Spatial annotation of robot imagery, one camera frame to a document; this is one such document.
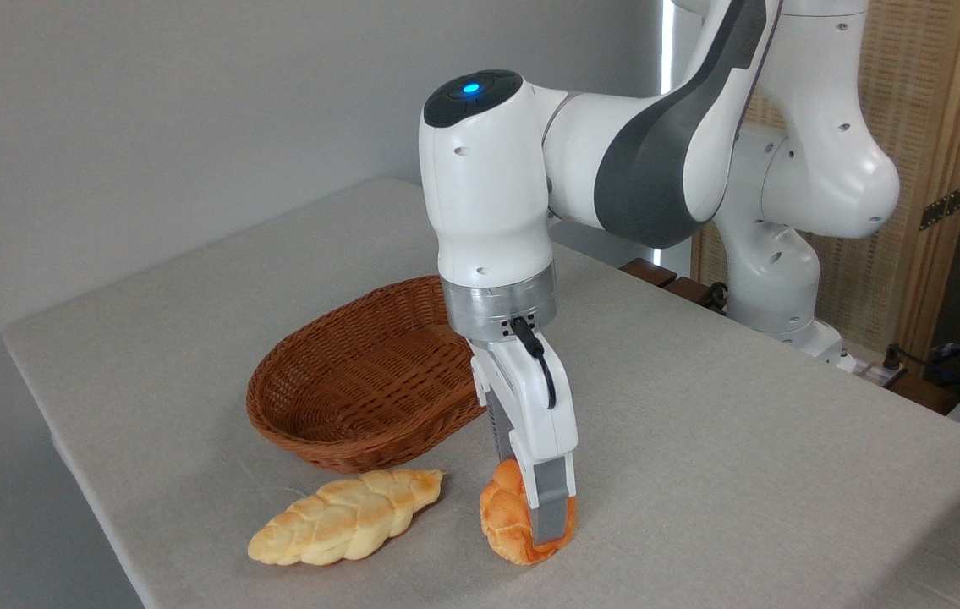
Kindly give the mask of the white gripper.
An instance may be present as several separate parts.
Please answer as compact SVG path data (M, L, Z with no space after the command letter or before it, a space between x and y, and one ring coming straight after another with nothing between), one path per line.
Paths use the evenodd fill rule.
M573 398L557 352L537 335L537 358L517 338L469 342L477 396L490 414L499 460L516 458L535 546L565 536L569 498L576 497L578 444Z

